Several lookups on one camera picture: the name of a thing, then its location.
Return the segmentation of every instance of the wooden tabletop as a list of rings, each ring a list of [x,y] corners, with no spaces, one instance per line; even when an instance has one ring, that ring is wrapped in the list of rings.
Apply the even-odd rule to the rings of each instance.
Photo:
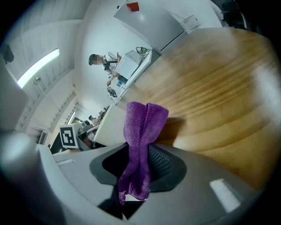
[[[199,29],[159,58],[118,103],[169,110],[157,142],[208,156],[252,187],[264,187],[281,149],[279,63],[268,39]]]

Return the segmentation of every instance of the fluorescent light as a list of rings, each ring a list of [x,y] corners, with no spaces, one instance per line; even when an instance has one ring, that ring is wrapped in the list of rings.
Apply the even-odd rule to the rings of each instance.
[[[60,50],[59,48],[55,49],[54,51],[52,51],[51,53],[49,53],[48,55],[46,55],[45,57],[43,57],[42,59],[40,59],[37,63],[35,63],[32,67],[30,67],[29,70],[27,70],[22,77],[18,80],[18,84],[21,88],[23,88],[25,86],[25,84],[27,83],[27,81],[29,81],[29,79],[39,70],[41,69],[43,66],[45,66],[49,61],[51,61],[52,59],[56,58],[57,56],[60,55]]]
[[[70,121],[73,119],[75,112],[76,112],[76,111],[74,111],[74,113],[73,113],[72,116],[70,117],[70,120],[69,120],[69,122],[67,123],[67,125],[70,124]]]

